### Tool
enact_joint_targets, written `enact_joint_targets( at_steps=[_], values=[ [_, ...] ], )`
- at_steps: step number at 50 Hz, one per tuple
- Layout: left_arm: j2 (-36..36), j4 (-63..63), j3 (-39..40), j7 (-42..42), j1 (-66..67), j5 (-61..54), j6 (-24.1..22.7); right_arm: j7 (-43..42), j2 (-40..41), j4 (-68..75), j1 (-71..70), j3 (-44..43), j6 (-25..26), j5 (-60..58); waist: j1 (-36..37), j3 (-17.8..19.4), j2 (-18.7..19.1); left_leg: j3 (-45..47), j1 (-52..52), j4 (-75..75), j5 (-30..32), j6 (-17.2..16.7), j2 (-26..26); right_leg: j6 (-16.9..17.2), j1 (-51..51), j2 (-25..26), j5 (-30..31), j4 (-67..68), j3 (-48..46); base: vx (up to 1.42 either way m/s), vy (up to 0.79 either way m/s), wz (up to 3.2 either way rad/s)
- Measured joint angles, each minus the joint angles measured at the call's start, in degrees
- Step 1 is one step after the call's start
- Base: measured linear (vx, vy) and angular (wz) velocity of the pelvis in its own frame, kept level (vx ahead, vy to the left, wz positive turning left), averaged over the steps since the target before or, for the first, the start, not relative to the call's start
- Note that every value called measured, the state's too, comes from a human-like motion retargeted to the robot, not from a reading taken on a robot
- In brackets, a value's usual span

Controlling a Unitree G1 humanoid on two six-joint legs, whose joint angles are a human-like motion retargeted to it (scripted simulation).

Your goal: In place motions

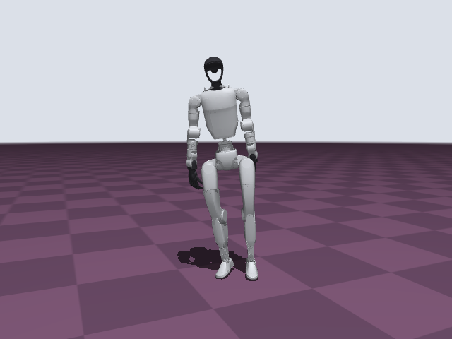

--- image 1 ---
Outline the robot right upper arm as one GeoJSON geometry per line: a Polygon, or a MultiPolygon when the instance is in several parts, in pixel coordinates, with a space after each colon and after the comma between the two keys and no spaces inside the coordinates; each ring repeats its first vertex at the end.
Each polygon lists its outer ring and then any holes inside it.
{"type": "Polygon", "coordinates": [[[201,94],[194,95],[189,99],[189,138],[199,138],[200,129],[198,128],[199,111],[201,106],[201,94]]]}

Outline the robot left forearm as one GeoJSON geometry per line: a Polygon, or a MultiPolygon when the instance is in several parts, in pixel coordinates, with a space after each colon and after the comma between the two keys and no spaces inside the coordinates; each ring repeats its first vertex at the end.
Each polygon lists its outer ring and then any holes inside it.
{"type": "Polygon", "coordinates": [[[248,158],[250,156],[250,154],[254,154],[256,156],[256,159],[258,157],[258,152],[256,151],[256,141],[255,141],[255,133],[254,133],[254,124],[253,121],[251,121],[252,123],[252,131],[251,132],[247,132],[246,134],[244,134],[244,138],[246,141],[246,149],[248,151],[248,158]]]}

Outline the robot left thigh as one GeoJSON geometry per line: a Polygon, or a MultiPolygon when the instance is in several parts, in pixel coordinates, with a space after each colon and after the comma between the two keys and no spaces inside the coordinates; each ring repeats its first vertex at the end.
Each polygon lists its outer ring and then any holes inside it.
{"type": "Polygon", "coordinates": [[[238,155],[239,179],[242,190],[242,220],[246,221],[247,215],[254,216],[255,196],[255,165],[253,160],[247,156],[238,155]]]}

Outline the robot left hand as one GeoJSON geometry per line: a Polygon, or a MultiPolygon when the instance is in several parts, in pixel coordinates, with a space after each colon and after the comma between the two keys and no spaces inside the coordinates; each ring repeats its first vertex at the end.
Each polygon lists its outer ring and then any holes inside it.
{"type": "Polygon", "coordinates": [[[255,171],[256,171],[256,163],[258,162],[258,159],[256,159],[256,156],[254,154],[250,154],[249,158],[251,160],[253,160],[254,165],[255,165],[255,171]]]}

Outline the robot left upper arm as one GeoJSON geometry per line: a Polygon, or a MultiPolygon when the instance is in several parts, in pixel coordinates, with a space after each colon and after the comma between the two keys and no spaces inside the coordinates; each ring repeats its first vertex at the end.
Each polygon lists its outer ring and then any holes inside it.
{"type": "Polygon", "coordinates": [[[241,101],[239,105],[242,121],[240,122],[242,131],[252,131],[251,123],[251,108],[249,101],[249,94],[245,89],[233,89],[236,95],[236,99],[241,101]]]}

